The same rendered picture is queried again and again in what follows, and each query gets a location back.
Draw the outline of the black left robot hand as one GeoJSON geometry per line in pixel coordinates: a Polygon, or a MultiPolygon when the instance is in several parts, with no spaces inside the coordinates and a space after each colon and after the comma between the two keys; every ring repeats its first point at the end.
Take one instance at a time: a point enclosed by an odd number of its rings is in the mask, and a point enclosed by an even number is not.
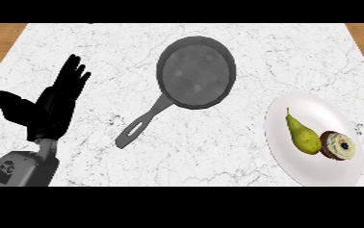
{"type": "Polygon", "coordinates": [[[80,61],[79,56],[69,57],[55,83],[45,89],[36,103],[0,90],[0,111],[11,122],[27,127],[29,141],[58,140],[69,130],[76,101],[92,76],[80,61]]]}

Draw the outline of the grey frying pan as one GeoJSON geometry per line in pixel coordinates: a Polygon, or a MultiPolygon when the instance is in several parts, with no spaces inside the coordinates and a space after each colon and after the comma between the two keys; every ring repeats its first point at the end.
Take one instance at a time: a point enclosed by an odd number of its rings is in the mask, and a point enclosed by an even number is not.
{"type": "Polygon", "coordinates": [[[236,79],[236,59],[217,39],[194,36],[177,40],[163,51],[157,63],[163,94],[151,110],[117,136],[117,147],[125,148],[134,142],[154,116],[171,105],[202,110],[219,104],[231,92],[236,79]]]}

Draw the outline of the white plate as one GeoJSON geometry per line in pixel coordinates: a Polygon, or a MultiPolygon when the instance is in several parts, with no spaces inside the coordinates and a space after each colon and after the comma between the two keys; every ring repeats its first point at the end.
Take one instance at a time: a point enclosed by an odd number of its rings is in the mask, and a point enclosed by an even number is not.
{"type": "Polygon", "coordinates": [[[304,186],[354,186],[364,168],[364,151],[356,130],[341,110],[317,95],[289,93],[268,109],[265,135],[274,159],[292,179],[304,186]],[[326,131],[345,134],[356,143],[351,160],[336,161],[322,153],[304,153],[292,142],[286,115],[322,135],[326,131]]]}

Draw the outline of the chocolate cupcake with white frosting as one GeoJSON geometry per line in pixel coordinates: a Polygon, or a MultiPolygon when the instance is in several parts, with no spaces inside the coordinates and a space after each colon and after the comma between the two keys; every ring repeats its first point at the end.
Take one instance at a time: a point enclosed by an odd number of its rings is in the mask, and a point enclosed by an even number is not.
{"type": "Polygon", "coordinates": [[[335,131],[326,131],[322,136],[322,153],[336,161],[351,160],[356,155],[356,143],[351,138],[335,131]]]}

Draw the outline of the green pear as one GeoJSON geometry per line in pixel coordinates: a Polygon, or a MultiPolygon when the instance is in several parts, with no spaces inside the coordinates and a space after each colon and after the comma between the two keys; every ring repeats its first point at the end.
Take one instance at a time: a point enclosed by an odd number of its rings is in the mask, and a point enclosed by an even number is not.
{"type": "Polygon", "coordinates": [[[322,140],[314,130],[307,127],[301,121],[292,116],[286,115],[288,128],[291,132],[292,142],[296,148],[307,154],[316,155],[322,150],[322,140]]]}

